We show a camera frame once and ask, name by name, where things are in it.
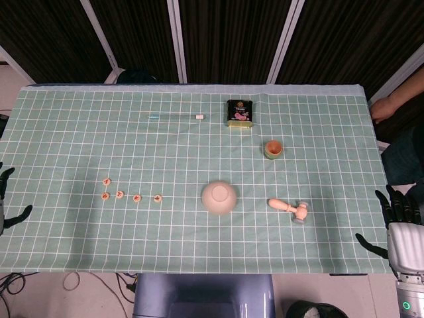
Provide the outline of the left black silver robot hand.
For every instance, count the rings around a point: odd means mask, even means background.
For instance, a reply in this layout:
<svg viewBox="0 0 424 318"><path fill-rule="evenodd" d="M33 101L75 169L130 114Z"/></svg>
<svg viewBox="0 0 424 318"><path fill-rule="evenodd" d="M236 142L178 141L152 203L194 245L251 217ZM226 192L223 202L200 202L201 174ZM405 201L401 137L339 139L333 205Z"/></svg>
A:
<svg viewBox="0 0 424 318"><path fill-rule="evenodd" d="M31 214L32 208L33 208L32 205L27 205L20 215L16 217L12 217L10 219L5 218L4 198L5 198L5 192L7 189L7 180L9 179L10 175L14 171L15 171L15 168L9 168L1 173L1 235L3 234L5 229L9 229L25 221Z"/></svg>

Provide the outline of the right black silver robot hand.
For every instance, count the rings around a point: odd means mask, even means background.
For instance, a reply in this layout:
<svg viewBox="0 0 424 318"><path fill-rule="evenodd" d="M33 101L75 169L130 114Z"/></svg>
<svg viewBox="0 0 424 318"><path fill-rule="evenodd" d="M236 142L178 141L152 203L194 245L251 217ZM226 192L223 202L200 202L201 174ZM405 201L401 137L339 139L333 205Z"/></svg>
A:
<svg viewBox="0 0 424 318"><path fill-rule="evenodd" d="M387 185L386 197L376 190L384 218L387 247L369 243L361 234L355 237L360 245L389 262L396 276L423 274L423 222L416 200Z"/></svg>

